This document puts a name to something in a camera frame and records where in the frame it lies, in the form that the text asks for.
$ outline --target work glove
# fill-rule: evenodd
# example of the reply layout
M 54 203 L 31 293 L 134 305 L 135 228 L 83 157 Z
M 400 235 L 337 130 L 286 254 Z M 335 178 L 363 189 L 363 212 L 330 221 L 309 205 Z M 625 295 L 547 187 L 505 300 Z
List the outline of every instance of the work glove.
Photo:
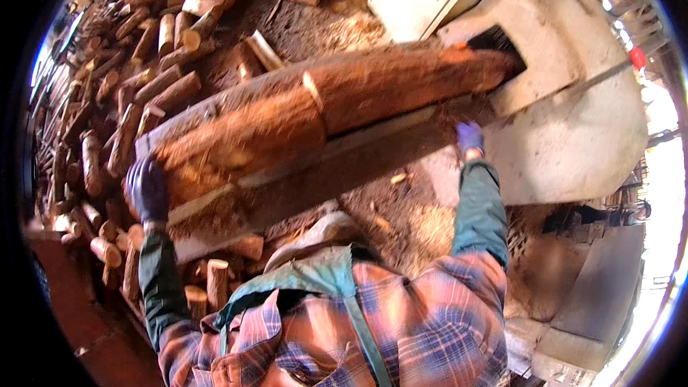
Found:
M 136 161 L 126 173 L 126 193 L 141 222 L 166 223 L 169 210 L 167 183 L 152 157 Z
M 485 153 L 485 149 L 482 147 L 482 129 L 475 121 L 456 124 L 456 134 L 459 138 L 461 153 L 464 155 L 466 154 L 466 151 L 470 150 L 471 148 L 477 148 L 481 152 Z

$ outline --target green sleeve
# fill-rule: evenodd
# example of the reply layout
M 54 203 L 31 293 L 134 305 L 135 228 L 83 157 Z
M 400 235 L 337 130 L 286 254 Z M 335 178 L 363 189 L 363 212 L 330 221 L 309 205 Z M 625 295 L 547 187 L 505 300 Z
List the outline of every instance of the green sleeve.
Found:
M 138 263 L 138 283 L 146 311 L 146 329 L 157 353 L 162 332 L 174 323 L 191 319 L 177 273 L 174 244 L 166 233 L 146 233 Z
M 487 251 L 508 270 L 506 212 L 500 180 L 484 159 L 468 161 L 461 170 L 451 255 Z

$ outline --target wooden post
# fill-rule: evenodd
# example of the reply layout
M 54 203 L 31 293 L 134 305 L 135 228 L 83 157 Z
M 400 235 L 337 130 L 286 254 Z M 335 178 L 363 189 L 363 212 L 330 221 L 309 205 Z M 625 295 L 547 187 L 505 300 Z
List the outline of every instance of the wooden post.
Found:
M 164 57 L 174 51 L 174 21 L 173 14 L 166 14 L 160 20 L 160 33 L 158 37 L 158 56 Z
M 202 288 L 194 285 L 185 286 L 184 292 L 191 317 L 195 321 L 201 321 L 208 311 L 208 294 Z
M 122 292 L 130 302 L 138 299 L 138 259 L 140 257 L 139 248 L 134 243 L 129 243 L 126 249 L 125 277 L 122 282 Z
M 140 66 L 148 57 L 148 52 L 151 47 L 155 44 L 156 38 L 158 37 L 158 21 L 156 19 L 150 18 L 148 25 L 145 30 L 143 30 L 143 35 L 141 40 L 138 41 L 136 49 L 133 51 L 132 64 L 134 66 Z
M 126 35 L 124 38 L 117 41 L 117 46 L 126 48 L 133 45 L 133 35 Z
M 117 90 L 117 116 L 120 117 L 120 120 L 122 118 L 124 118 L 126 108 L 132 102 L 133 102 L 133 87 L 131 87 L 131 86 L 120 87 L 120 89 Z
M 103 99 L 110 96 L 110 92 L 115 88 L 117 82 L 120 80 L 120 73 L 117 71 L 110 71 L 105 74 L 102 79 L 98 93 L 96 94 L 96 102 L 98 105 L 102 105 Z
M 153 78 L 156 77 L 156 72 L 153 69 L 146 69 L 145 71 L 141 71 L 137 73 L 136 75 L 133 75 L 133 77 L 127 78 L 124 81 L 122 81 L 122 84 L 120 86 L 122 87 L 131 87 L 133 90 L 139 90 L 141 87 L 146 85 L 147 83 L 153 81 Z
M 130 16 L 125 22 L 123 22 L 120 28 L 117 29 L 117 31 L 115 32 L 115 38 L 117 40 L 121 40 L 126 35 L 129 35 L 131 31 L 134 30 L 139 25 L 139 23 L 148 18 L 150 14 L 150 9 L 144 6 L 142 6 L 141 8 L 137 8 L 133 12 L 132 16 Z
M 56 231 L 64 231 L 71 233 L 75 238 L 82 234 L 81 225 L 76 222 L 69 214 L 61 214 L 55 219 L 54 229 Z
M 70 215 L 76 221 L 79 226 L 81 226 L 81 233 L 86 239 L 86 242 L 91 242 L 96 234 L 93 232 L 93 226 L 84 214 L 83 208 L 80 205 L 75 206 L 71 211 Z
M 215 7 L 222 8 L 221 0 L 185 0 L 182 11 L 202 17 L 204 13 L 211 11 Z
M 104 77 L 112 68 L 119 65 L 125 59 L 125 52 L 118 51 L 112 58 L 105 63 L 103 63 L 99 68 L 93 71 L 93 78 Z
M 170 85 L 165 91 L 149 101 L 149 105 L 157 106 L 169 113 L 183 101 L 189 100 L 201 91 L 201 79 L 196 71 L 188 73 L 181 80 Z
M 179 66 L 171 66 L 165 72 L 143 86 L 142 89 L 136 93 L 136 96 L 134 96 L 133 102 L 139 106 L 145 105 L 149 100 L 165 91 L 167 87 L 178 81 L 181 77 L 182 69 Z
M 62 202 L 65 197 L 65 184 L 67 182 L 67 147 L 57 141 L 55 146 L 55 157 L 52 161 L 52 176 L 54 185 L 52 188 L 53 202 Z
M 182 33 L 182 43 L 190 50 L 195 51 L 201 45 L 201 41 L 210 37 L 215 27 L 218 25 L 219 18 L 222 16 L 221 8 L 212 8 L 203 14 L 191 28 Z
M 190 51 L 186 47 L 179 48 L 160 60 L 160 68 L 165 71 L 174 65 L 186 65 L 187 63 L 198 60 L 203 56 L 207 56 L 218 47 L 218 43 L 214 39 L 207 39 L 201 42 L 201 45 L 195 51 Z
M 147 134 L 152 129 L 158 127 L 160 121 L 165 117 L 165 111 L 160 109 L 155 105 L 146 105 L 143 109 L 143 115 L 141 116 L 141 124 L 138 126 L 138 132 L 136 133 L 136 139 Z
M 117 240 L 117 226 L 112 220 L 106 220 L 101 226 L 98 233 L 99 237 L 107 239 L 114 243 Z
M 180 12 L 175 18 L 174 24 L 174 49 L 178 49 L 183 45 L 182 33 L 191 27 L 192 18 L 194 16 L 188 12 Z
M 63 141 L 67 143 L 77 142 L 79 134 L 86 128 L 88 121 L 93 115 L 95 106 L 92 102 L 87 102 L 79 108 L 72 123 L 64 133 Z
M 258 61 L 258 57 L 255 56 L 253 50 L 245 42 L 241 41 L 236 44 L 232 49 L 232 55 L 242 82 L 265 73 L 265 69 Z
M 117 131 L 115 144 L 107 163 L 108 173 L 113 178 L 122 178 L 132 165 L 132 147 L 136 138 L 136 131 L 141 122 L 143 108 L 136 104 L 130 104 L 126 108 L 122 124 Z
M 211 258 L 208 261 L 208 304 L 211 313 L 218 312 L 229 298 L 228 283 L 235 278 L 229 263 Z
M 82 171 L 83 167 L 81 165 L 81 160 L 73 161 L 68 164 L 66 174 L 67 182 L 72 185 L 77 184 L 81 180 Z
M 91 251 L 107 266 L 116 268 L 122 264 L 122 254 L 120 250 L 100 236 L 91 240 Z
M 94 229 L 98 230 L 102 225 L 102 215 L 100 215 L 100 212 L 98 212 L 93 205 L 86 201 L 81 201 L 81 209 L 86 215 L 86 218 L 93 225 Z
M 95 130 L 89 130 L 81 143 L 82 163 L 84 168 L 84 185 L 91 197 L 98 197 L 102 192 L 102 176 L 100 175 L 100 141 Z
M 258 30 L 256 30 L 252 36 L 244 39 L 244 42 L 251 47 L 256 57 L 258 57 L 263 66 L 265 66 L 265 69 L 268 69 L 269 72 L 285 67 L 282 59 L 275 53 Z
M 67 248 L 74 247 L 79 242 L 79 236 L 75 236 L 73 233 L 65 233 L 60 237 L 60 244 Z
M 146 238 L 146 232 L 143 230 L 143 226 L 139 223 L 135 223 L 129 228 L 127 234 L 129 236 L 129 243 L 132 243 L 138 251 L 141 251 L 141 246 Z

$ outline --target purple glove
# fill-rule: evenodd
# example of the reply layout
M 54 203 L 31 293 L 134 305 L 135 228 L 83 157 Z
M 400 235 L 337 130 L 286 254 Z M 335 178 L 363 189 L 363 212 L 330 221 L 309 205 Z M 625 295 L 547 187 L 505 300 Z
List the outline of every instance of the purple glove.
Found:
M 471 148 L 477 148 L 485 153 L 482 147 L 482 129 L 475 121 L 458 123 L 456 125 L 456 134 L 459 136 L 459 146 L 462 153 L 465 154 Z
M 167 183 L 152 157 L 139 160 L 129 168 L 126 173 L 126 192 L 142 223 L 167 222 Z

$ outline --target blue glove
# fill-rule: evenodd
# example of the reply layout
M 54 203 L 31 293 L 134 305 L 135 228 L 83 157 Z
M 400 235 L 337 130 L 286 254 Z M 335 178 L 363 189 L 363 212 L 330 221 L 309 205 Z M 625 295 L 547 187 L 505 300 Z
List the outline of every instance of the blue glove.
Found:
M 456 134 L 459 136 L 459 146 L 462 153 L 465 154 L 471 148 L 477 148 L 485 153 L 485 149 L 482 147 L 482 129 L 475 121 L 458 123 L 456 125 Z
M 126 173 L 126 192 L 141 222 L 167 222 L 169 195 L 162 170 L 152 157 L 134 163 Z

